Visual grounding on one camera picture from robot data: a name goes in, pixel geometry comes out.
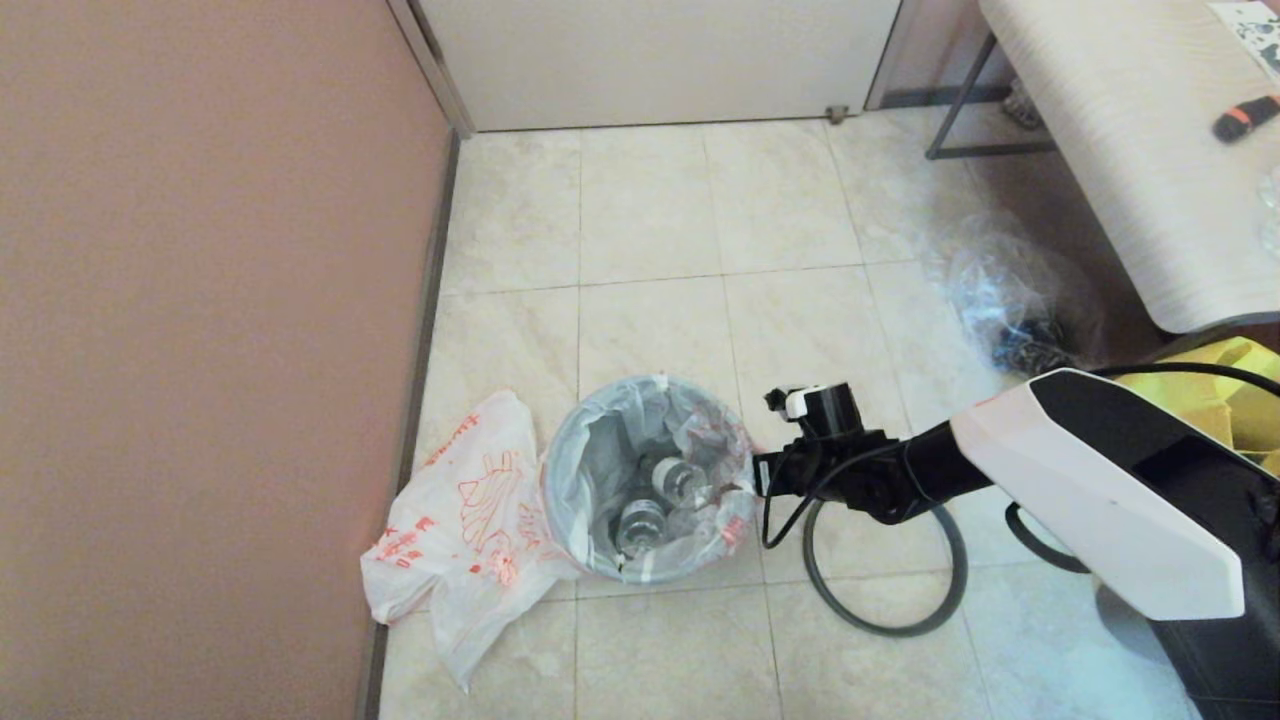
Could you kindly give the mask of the red-printed trash bag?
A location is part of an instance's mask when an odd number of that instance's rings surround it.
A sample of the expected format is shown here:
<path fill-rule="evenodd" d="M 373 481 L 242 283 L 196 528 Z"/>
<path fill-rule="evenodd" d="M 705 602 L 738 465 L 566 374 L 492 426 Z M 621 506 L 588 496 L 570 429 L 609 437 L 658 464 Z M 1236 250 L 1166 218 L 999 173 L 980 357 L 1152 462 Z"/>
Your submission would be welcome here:
<path fill-rule="evenodd" d="M 713 484 L 698 509 L 667 503 L 652 487 L 663 457 L 703 468 Z M 589 395 L 561 424 L 541 465 L 553 541 L 586 574 L 626 585 L 682 580 L 731 556 L 753 529 L 753 443 L 718 397 L 672 375 L 634 375 Z M 659 501 L 668 539 L 623 559 L 613 529 L 636 498 Z"/>

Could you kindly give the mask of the white red-printed plastic bag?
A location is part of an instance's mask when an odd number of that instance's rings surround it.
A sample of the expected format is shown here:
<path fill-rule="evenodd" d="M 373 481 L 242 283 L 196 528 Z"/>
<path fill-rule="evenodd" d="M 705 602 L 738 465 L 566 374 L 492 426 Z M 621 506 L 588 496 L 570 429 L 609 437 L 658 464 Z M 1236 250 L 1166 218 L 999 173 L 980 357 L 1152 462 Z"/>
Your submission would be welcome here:
<path fill-rule="evenodd" d="M 480 402 L 416 466 L 360 569 L 376 623 L 428 611 L 435 650 L 462 691 L 511 623 L 579 577 L 550 537 L 532 414 L 515 392 Z"/>

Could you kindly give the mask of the clear crumpled plastic bag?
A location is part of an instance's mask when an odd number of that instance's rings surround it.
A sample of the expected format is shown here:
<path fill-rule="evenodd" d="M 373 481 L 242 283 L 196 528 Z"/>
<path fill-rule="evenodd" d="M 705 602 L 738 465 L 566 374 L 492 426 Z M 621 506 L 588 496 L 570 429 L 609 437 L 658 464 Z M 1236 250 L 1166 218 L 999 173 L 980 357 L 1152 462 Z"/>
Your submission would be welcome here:
<path fill-rule="evenodd" d="M 963 218 L 920 250 L 963 333 L 1006 374 L 1105 364 L 1105 306 L 1083 270 L 1009 211 Z"/>

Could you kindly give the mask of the yellow fabric tote bag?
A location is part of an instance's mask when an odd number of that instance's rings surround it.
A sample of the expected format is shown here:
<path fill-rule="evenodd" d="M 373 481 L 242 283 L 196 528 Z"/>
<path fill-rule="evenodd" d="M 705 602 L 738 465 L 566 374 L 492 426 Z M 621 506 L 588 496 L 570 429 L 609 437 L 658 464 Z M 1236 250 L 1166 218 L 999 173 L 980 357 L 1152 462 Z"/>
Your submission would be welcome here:
<path fill-rule="evenodd" d="M 1245 337 L 1174 355 L 1165 363 L 1213 364 L 1280 384 L 1280 354 Z M 1280 479 L 1280 396 L 1242 380 L 1199 373 L 1130 374 L 1116 382 Z"/>

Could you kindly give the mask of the clear plastic bottle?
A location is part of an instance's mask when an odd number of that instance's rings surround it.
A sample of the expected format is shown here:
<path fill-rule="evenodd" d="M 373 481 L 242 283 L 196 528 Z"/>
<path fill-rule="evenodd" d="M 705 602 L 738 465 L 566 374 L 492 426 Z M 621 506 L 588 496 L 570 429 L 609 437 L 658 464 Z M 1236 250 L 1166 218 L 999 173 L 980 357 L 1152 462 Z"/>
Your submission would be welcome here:
<path fill-rule="evenodd" d="M 698 509 L 710 501 L 710 478 L 703 468 L 681 457 L 660 459 L 650 478 L 653 489 L 672 506 Z"/>
<path fill-rule="evenodd" d="M 614 547 L 626 559 L 636 559 L 662 547 L 668 539 L 664 506 L 653 498 L 636 498 L 626 503 L 616 519 Z"/>

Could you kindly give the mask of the small white grey object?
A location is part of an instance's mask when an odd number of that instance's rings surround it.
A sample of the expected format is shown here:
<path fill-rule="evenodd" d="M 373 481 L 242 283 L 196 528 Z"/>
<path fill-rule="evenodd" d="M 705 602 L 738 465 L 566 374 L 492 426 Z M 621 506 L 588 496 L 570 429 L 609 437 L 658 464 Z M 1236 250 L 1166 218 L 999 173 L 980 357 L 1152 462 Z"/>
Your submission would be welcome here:
<path fill-rule="evenodd" d="M 1010 81 L 1009 94 L 1001 101 L 1001 111 L 1023 129 L 1038 131 L 1044 128 L 1044 120 L 1020 77 L 1014 77 Z"/>

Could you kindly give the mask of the beige table with metal legs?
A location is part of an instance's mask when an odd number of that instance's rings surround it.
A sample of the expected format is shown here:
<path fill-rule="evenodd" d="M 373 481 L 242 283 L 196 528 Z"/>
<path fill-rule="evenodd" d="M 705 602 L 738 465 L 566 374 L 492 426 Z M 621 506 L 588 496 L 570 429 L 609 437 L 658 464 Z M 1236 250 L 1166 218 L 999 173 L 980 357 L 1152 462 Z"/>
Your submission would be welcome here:
<path fill-rule="evenodd" d="M 1260 186 L 1280 117 L 1235 143 L 1213 123 L 1275 83 L 1207 0 L 978 0 L 1162 331 L 1280 322 Z"/>

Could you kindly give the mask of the white door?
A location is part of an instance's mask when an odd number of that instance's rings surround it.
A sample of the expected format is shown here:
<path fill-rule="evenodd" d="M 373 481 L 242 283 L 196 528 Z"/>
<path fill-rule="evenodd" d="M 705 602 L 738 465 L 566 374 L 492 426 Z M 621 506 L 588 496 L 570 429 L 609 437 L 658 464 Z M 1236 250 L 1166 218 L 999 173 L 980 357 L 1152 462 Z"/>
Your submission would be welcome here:
<path fill-rule="evenodd" d="M 408 0 L 470 128 L 860 113 L 902 0 Z"/>

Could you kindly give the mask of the black orange marker pen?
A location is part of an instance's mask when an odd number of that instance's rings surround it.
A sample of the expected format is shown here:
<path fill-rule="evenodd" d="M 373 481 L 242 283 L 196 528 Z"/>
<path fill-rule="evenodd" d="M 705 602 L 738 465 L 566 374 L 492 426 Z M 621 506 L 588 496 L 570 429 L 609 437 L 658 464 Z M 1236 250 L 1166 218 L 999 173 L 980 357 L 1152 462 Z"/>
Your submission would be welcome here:
<path fill-rule="evenodd" d="M 1236 143 L 1277 117 L 1280 95 L 1267 95 L 1228 109 L 1213 122 L 1211 133 L 1221 143 Z"/>

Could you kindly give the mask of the white printed paper sheet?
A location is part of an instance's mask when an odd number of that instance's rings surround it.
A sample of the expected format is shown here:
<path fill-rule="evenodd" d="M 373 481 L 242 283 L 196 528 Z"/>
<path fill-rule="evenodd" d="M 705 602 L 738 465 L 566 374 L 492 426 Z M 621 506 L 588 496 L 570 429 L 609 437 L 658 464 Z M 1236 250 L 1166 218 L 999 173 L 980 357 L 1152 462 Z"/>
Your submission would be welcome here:
<path fill-rule="evenodd" d="M 1263 72 L 1280 85 L 1280 14 L 1263 0 L 1206 3 Z"/>

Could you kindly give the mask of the pink fabric partition panel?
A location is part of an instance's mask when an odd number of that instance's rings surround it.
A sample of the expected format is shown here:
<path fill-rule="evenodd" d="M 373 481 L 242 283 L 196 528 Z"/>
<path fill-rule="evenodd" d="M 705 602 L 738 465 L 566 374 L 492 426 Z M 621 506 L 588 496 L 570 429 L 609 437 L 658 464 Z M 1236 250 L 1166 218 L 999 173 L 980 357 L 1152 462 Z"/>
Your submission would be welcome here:
<path fill-rule="evenodd" d="M 449 131 L 387 0 L 0 0 L 0 720 L 353 720 Z"/>

